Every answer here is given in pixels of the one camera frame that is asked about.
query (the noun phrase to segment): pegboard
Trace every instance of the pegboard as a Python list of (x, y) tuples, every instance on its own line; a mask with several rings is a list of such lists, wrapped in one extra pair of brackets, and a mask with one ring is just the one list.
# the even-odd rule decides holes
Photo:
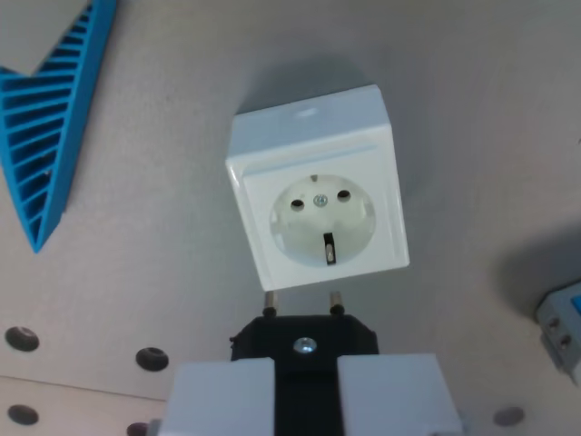
[(149, 426), (151, 421), (162, 418), (165, 408), (162, 401), (0, 378), (0, 410), (22, 406), (34, 410), (36, 423), (21, 425), (2, 414), (0, 433), (9, 436), (126, 436), (131, 425), (134, 428), (138, 423)]
[[(120, 2), (39, 255), (0, 184), (0, 330), (39, 337), (0, 346), (0, 374), (164, 400), (180, 362), (228, 359), (263, 299), (224, 169), (232, 117), (375, 83), (410, 267), (283, 292), (281, 312), (326, 312), (341, 291), (382, 352), (438, 356), (470, 434), (504, 434), (507, 406), (526, 413), (514, 434), (576, 434), (581, 393), (531, 317), (581, 277), (580, 15), (568, 0)], [(136, 363), (147, 347), (165, 369)]]

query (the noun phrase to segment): screw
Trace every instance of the screw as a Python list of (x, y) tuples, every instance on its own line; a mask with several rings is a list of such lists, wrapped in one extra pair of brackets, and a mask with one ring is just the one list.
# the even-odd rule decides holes
[(294, 342), (292, 348), (300, 354), (309, 354), (317, 350), (317, 343), (311, 338), (299, 338)]
[(320, 193), (319, 195), (315, 195), (315, 198), (312, 199), (312, 202), (315, 203), (317, 207), (325, 207), (329, 199), (327, 195)]

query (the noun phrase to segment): power socket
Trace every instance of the power socket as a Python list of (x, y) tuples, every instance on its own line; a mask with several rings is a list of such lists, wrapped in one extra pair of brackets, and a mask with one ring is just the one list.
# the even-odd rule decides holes
[(226, 166), (264, 291), (409, 264), (377, 86), (236, 115)]
[(536, 313), (541, 342), (555, 366), (581, 385), (581, 282), (550, 293)]

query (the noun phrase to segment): metal pin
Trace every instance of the metal pin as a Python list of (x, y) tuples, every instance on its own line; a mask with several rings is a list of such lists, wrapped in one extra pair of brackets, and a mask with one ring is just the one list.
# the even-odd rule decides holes
[(341, 298), (341, 292), (333, 291), (330, 293), (330, 314), (331, 315), (342, 315), (345, 313), (345, 307), (343, 306), (343, 299)]
[(279, 305), (278, 296), (275, 291), (268, 291), (264, 294), (264, 309), (262, 315), (265, 317), (276, 316), (276, 309)]
[(327, 265), (334, 265), (337, 263), (337, 255), (335, 253), (335, 240), (333, 239), (333, 233), (324, 233), (323, 240), (325, 241), (325, 258), (327, 259)]

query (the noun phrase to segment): white box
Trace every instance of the white box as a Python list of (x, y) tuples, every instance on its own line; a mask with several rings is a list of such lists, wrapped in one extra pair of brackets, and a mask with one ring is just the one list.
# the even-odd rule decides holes
[(272, 436), (274, 383), (270, 358), (184, 364), (159, 436)]
[[(226, 166), (265, 291), (409, 264), (391, 124), (377, 86), (237, 115)], [(345, 186), (351, 203), (337, 196)], [(310, 198), (318, 189), (325, 207)], [(281, 203), (294, 194), (303, 204), (296, 214)], [(325, 262), (324, 233), (335, 239), (334, 264)]]
[(464, 434), (433, 354), (341, 356), (337, 368), (346, 435)]

